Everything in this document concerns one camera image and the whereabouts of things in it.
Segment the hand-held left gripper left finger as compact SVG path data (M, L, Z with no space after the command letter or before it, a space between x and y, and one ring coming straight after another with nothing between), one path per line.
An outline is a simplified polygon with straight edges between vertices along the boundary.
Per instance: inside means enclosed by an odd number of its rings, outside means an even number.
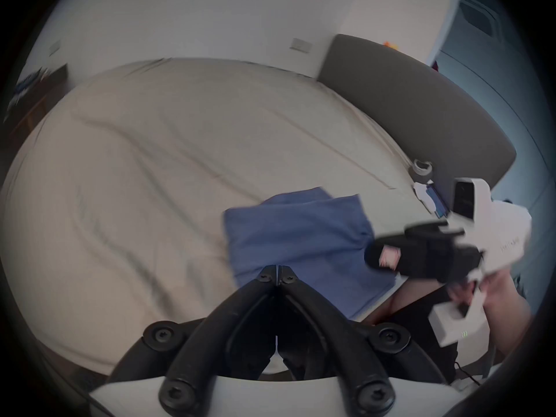
M266 266L204 319L149 325L108 383L164 376L166 413L207 413L216 376L258 380L276 352L276 289L277 266Z

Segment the person's right hand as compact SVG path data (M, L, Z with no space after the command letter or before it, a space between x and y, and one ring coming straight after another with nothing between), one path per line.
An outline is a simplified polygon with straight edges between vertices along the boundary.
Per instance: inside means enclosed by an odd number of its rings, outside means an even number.
M527 301L518 294L509 269L487 275L482 281L460 281L448 287L450 299L456 303L471 304L475 293L481 292L485 298L483 310L491 326L510 324L527 326L532 319Z

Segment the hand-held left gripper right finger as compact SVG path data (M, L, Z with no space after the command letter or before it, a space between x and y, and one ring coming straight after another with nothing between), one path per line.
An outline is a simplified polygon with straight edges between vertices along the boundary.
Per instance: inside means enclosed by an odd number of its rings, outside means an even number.
M367 327L278 267L278 353L294 380L339 380L350 416L384 416L401 397L389 375L410 386L447 386L434 361L395 323Z

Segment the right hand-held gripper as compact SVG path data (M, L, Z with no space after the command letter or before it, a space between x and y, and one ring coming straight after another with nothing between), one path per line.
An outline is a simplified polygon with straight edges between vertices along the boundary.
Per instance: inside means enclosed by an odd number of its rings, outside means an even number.
M446 222L415 224L406 227L404 235L379 236L365 248L364 260L369 268L388 274L438 277L423 241L452 245L453 260L441 264L446 272L440 282L466 281L473 293L467 306L454 302L433 306L429 322L439 346L445 347L475 334L486 322L486 295L480 283L524 256L531 231L527 208L492 199L483 179L456 178Z

